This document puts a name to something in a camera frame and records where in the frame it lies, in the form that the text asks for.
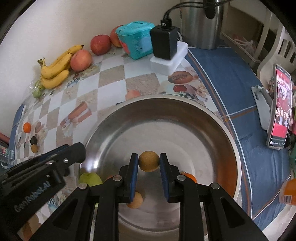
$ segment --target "teal plastic box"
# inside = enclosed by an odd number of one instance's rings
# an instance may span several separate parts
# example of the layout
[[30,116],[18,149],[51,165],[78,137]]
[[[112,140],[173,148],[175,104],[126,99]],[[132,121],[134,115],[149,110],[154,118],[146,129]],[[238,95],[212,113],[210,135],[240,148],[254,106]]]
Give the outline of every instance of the teal plastic box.
[[118,27],[116,34],[124,51],[136,60],[153,52],[150,30],[154,27],[154,24],[149,22],[131,22]]

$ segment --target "metal canister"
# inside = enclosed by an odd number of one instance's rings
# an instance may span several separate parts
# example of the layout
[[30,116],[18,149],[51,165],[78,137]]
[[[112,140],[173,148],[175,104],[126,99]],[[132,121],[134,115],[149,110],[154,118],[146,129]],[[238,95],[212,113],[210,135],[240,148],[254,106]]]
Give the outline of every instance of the metal canister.
[[[196,4],[196,6],[203,6],[206,3],[218,3],[220,1],[206,0],[204,4]],[[215,49],[217,47],[223,18],[222,5],[207,8],[181,8],[180,17],[181,35],[184,42],[201,49]]]

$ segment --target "black power adapter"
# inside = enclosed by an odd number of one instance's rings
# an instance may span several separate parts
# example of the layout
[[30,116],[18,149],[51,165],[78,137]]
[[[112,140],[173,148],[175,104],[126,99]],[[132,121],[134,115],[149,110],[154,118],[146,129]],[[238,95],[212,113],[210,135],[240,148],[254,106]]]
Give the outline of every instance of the black power adapter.
[[177,27],[172,26],[170,18],[161,20],[150,30],[153,54],[157,58],[171,60],[177,53]]

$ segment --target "barcode label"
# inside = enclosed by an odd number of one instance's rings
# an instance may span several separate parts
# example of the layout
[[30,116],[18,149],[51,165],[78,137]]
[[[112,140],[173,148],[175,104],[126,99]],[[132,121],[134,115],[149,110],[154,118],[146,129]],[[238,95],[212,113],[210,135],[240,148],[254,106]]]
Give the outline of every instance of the barcode label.
[[291,204],[292,196],[285,195],[284,196],[284,203]]

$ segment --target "orange plastic container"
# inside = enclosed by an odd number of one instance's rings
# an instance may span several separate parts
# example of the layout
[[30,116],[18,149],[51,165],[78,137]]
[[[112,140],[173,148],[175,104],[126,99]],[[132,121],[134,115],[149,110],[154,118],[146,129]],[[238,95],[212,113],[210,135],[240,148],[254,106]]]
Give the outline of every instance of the orange plastic container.
[[279,193],[279,202],[296,206],[296,179],[283,183]]

